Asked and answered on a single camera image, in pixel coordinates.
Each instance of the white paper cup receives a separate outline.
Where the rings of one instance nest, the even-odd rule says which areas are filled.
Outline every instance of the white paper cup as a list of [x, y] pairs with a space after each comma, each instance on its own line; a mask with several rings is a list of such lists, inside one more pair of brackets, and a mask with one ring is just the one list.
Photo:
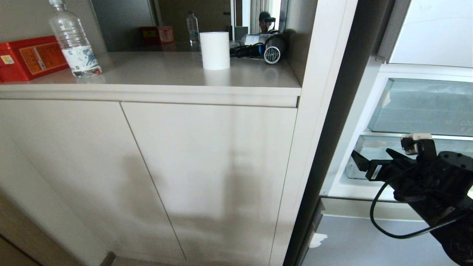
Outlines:
[[202, 64], [207, 70], [230, 67], [228, 32], [201, 32]]

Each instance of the black robotic claw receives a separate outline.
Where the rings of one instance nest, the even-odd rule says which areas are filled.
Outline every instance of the black robotic claw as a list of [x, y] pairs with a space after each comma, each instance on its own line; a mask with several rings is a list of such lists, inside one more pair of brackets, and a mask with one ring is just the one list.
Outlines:
[[[406, 154], [418, 154], [417, 158], [391, 149], [386, 152], [392, 160], [368, 160], [356, 151], [351, 157], [369, 181], [389, 184], [394, 198], [409, 204], [425, 220], [430, 226], [427, 231], [453, 261], [473, 266], [473, 200], [467, 195], [473, 185], [473, 159], [451, 151], [437, 155], [430, 134], [406, 135], [401, 145]], [[372, 222], [384, 234], [396, 237]]]

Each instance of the mirror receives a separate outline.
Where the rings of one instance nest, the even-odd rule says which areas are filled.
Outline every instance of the mirror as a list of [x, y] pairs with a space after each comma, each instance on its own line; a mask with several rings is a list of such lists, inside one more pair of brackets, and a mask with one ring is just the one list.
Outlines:
[[[199, 51], [191, 45], [186, 19], [199, 32], [228, 31], [230, 40], [284, 28], [287, 0], [91, 0], [109, 52]], [[274, 18], [274, 22], [259, 20]]]

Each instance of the countertop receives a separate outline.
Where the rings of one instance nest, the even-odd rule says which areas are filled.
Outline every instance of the countertop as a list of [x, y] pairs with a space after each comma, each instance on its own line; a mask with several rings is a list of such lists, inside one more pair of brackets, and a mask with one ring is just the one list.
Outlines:
[[230, 69], [208, 71], [199, 52], [118, 52], [97, 57], [103, 74], [75, 78], [70, 69], [27, 82], [0, 84], [0, 92], [108, 91], [299, 96], [301, 86], [283, 60], [231, 58]]

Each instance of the plastic water bottle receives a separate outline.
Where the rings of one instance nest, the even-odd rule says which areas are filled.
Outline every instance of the plastic water bottle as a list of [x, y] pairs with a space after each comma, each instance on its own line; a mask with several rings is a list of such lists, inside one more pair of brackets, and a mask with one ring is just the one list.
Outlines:
[[77, 78], [100, 75], [102, 69], [87, 40], [80, 19], [67, 11], [63, 0], [49, 0], [54, 15], [49, 19], [62, 53]]
[[189, 11], [187, 17], [187, 29], [189, 30], [189, 40], [191, 44], [199, 42], [199, 25], [197, 24], [197, 18], [194, 17], [194, 12]]

